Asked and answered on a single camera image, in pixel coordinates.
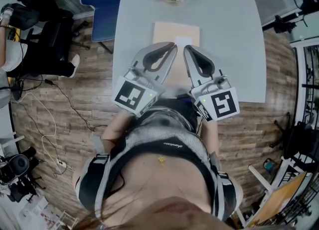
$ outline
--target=power strip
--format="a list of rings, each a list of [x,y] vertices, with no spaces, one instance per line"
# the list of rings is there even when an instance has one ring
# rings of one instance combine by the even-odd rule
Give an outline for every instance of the power strip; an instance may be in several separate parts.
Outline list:
[[[62,166],[63,168],[67,168],[66,162],[56,159],[56,163],[60,166]]]

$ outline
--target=blue chair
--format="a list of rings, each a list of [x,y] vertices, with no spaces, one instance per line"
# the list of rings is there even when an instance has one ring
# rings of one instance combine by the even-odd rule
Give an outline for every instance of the blue chair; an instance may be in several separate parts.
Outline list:
[[[81,3],[95,8],[92,41],[98,42],[106,51],[112,54],[113,52],[102,41],[115,38],[120,0],[81,0]]]

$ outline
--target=white paper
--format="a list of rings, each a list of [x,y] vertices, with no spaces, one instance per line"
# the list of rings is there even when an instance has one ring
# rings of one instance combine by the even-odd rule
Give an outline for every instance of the white paper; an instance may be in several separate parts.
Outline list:
[[[186,45],[192,45],[193,39],[191,37],[176,36],[175,44],[180,48],[184,48]]]

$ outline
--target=white shoe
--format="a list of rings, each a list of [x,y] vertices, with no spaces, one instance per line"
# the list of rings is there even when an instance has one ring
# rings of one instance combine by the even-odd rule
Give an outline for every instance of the white shoe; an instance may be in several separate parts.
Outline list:
[[[72,61],[71,61],[71,64],[74,65],[74,71],[72,73],[72,75],[69,77],[69,78],[73,78],[74,75],[75,75],[75,72],[76,72],[76,69],[78,69],[79,67],[79,64],[80,64],[80,56],[78,54],[76,54]]]

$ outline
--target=white cable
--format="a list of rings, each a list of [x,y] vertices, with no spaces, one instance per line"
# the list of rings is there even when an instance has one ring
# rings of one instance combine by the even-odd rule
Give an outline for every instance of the white cable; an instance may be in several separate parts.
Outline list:
[[[64,178],[64,176],[63,176],[63,174],[62,174],[62,171],[60,170],[58,164],[56,163],[56,161],[54,161],[54,159],[51,157],[50,153],[49,153],[49,152],[45,149],[45,147],[44,147],[43,138],[46,137],[46,136],[54,137],[54,136],[56,135],[56,123],[55,123],[54,117],[53,117],[53,115],[51,114],[51,112],[50,112],[50,111],[48,110],[48,108],[39,100],[39,98],[36,97],[33,93],[26,93],[26,94],[24,95],[24,97],[22,97],[22,99],[21,99],[20,101],[13,101],[13,100],[11,100],[11,102],[14,102],[14,103],[18,103],[18,104],[19,104],[19,103],[21,103],[22,100],[23,100],[27,95],[29,95],[29,94],[33,95],[33,96],[39,101],[39,103],[42,104],[42,106],[50,113],[51,118],[53,119],[54,127],[55,127],[54,134],[45,134],[45,135],[43,135],[42,138],[41,138],[42,146],[43,146],[43,149],[44,149],[44,151],[46,152],[46,154],[51,158],[51,160],[52,160],[53,163],[55,164],[56,168],[57,168],[57,169],[59,170],[59,172],[61,173],[61,176],[62,176],[62,178],[64,179],[64,181],[65,181],[68,185],[70,185],[71,187],[73,187],[73,186]]]

